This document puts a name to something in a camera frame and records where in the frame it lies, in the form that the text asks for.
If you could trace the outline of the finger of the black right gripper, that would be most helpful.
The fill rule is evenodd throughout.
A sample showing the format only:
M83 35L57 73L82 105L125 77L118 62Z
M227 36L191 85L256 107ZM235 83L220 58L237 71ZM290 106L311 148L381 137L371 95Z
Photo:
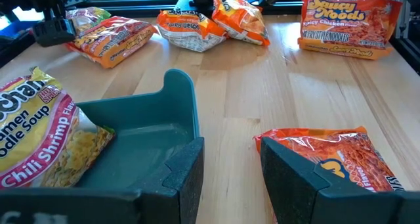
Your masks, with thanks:
M50 47L71 42L76 37L76 30L72 20L53 18L38 22L32 26L35 41L42 47Z

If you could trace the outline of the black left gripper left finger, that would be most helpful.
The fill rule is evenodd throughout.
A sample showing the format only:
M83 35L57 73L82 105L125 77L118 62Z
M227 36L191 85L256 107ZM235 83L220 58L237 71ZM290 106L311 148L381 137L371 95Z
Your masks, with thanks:
M203 157L198 137L127 189L3 190L0 224L195 224Z

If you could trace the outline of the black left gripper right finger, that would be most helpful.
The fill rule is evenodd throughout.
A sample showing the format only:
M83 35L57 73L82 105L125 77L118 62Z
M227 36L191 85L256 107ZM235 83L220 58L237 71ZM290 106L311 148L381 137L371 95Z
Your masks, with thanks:
M371 192L268 137L261 166L279 224L420 224L420 192Z

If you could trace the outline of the lime chili shrimp ramen pack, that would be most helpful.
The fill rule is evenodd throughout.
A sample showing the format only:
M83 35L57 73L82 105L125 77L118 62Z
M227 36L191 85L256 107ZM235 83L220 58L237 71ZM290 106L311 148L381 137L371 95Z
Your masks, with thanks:
M74 9L66 12L66 18L72 20L77 35L84 34L87 30L99 25L111 16L108 11L98 7Z
M38 67L0 87L0 189L72 187L115 137Z

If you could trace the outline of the red ramen packet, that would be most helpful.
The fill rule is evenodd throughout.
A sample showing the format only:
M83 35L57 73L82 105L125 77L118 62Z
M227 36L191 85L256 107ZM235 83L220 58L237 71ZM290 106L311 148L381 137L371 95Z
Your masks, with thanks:
M113 16L80 33L65 46L103 68L113 68L139 50L157 32L148 22Z

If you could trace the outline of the orange Saucy Noods pack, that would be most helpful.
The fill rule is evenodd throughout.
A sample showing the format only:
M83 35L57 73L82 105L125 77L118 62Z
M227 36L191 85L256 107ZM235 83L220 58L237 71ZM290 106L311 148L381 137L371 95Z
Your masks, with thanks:
M299 47L377 60L391 51L401 7L394 0L303 0Z
M372 192L404 190L362 126L356 129L271 129L254 136L258 151L264 137Z

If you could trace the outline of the blue box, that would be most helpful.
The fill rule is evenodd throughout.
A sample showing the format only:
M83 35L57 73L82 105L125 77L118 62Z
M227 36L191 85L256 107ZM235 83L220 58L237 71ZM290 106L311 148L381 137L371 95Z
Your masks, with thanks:
M37 21L15 21L0 30L0 43L8 43L28 33Z

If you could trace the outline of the teal plastic bin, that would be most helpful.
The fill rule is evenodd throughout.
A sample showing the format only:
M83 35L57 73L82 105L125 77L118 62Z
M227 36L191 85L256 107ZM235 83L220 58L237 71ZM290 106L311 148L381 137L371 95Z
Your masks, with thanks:
M155 93L80 102L96 125L115 131L112 142L77 183L90 189L124 189L152 174L199 135L191 77L166 71Z

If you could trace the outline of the orange chicken ramen pack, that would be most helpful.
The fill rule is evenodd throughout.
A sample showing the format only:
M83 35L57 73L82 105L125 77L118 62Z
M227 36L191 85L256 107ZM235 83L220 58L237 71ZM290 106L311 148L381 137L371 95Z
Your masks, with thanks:
M197 11L161 11L156 24L173 45L200 53L228 39L224 28Z
M213 0L212 19L231 38L269 46L268 32L261 11L245 0Z

